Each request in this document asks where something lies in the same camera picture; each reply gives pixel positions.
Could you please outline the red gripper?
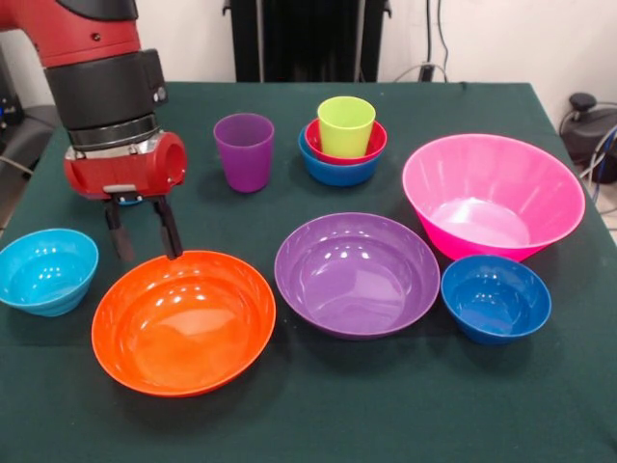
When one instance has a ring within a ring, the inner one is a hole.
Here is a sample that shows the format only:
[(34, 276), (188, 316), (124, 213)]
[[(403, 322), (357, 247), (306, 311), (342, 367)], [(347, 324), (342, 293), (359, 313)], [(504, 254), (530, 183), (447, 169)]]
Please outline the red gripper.
[(70, 148), (65, 154), (64, 170), (75, 192), (91, 200), (104, 200), (105, 221), (120, 259), (134, 259), (129, 234), (121, 223), (120, 206), (134, 202), (136, 195), (151, 197), (168, 259), (182, 256), (172, 208), (161, 196), (181, 184), (186, 175), (187, 154), (176, 134), (161, 131), (138, 144), (106, 150)]

